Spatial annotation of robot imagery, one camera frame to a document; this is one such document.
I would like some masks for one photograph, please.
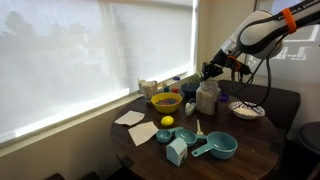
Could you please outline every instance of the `paper napkin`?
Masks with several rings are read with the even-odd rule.
[[[152,121],[136,125],[128,131],[136,146],[148,141],[159,129]]]
[[[144,114],[135,111],[128,111],[125,115],[121,116],[114,122],[117,124],[126,124],[132,126],[144,118]]]

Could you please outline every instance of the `box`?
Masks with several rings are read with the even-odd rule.
[[[187,144],[180,137],[177,137],[170,144],[168,144],[166,150],[167,159],[178,167],[188,156]]]

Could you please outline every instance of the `white bowl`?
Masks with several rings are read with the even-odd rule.
[[[256,104],[251,102],[245,102],[248,105],[255,106]],[[236,101],[229,104],[229,109],[233,112],[234,115],[241,119],[256,119],[258,117],[264,116],[265,111],[262,107],[250,107],[243,104],[241,101]]]

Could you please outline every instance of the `bottle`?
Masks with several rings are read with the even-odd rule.
[[[179,94],[179,89],[178,88],[172,88],[172,92]]]
[[[196,91],[196,110],[213,115],[218,110],[220,95],[221,89],[213,78],[201,82]]]
[[[164,85],[164,87],[163,87],[163,92],[169,92],[169,86]]]

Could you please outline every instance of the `black cable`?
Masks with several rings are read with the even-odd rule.
[[[269,93],[270,93],[270,90],[271,90],[271,68],[270,68],[270,62],[269,62],[269,61],[270,61],[270,54],[271,54],[271,52],[281,43],[281,41],[282,41],[287,35],[288,35],[288,34],[283,35],[283,36],[275,43],[275,45],[263,56],[263,58],[261,59],[260,63],[259,63],[258,66],[256,67],[255,71],[254,71],[253,73],[251,73],[251,76],[250,76],[250,78],[247,80],[246,83],[243,83],[243,82],[242,82],[242,74],[240,74],[240,77],[239,77],[239,75],[238,75],[238,80],[239,80],[239,82],[242,84],[242,86],[241,86],[239,89],[237,89],[237,90],[236,90],[235,87],[234,87],[234,83],[235,83],[235,81],[234,81],[234,79],[235,79],[235,78],[234,78],[234,77],[235,77],[235,67],[232,67],[232,68],[231,68],[231,80],[232,80],[231,89],[232,89],[233,94],[236,94],[237,92],[242,91],[244,88],[249,87],[249,86],[252,84],[255,74],[256,74],[257,71],[259,70],[259,68],[260,68],[260,66],[262,65],[263,61],[266,61],[266,67],[267,67],[267,73],[268,73],[267,92],[266,92],[265,96],[263,97],[263,99],[262,99],[259,103],[255,104],[255,105],[248,104],[248,103],[246,103],[245,101],[243,101],[242,99],[240,99],[240,98],[238,97],[238,99],[239,99],[243,104],[245,104],[246,106],[252,107],[252,108],[253,108],[253,107],[258,107],[258,106],[262,105],[262,104],[265,102],[265,100],[268,98]]]

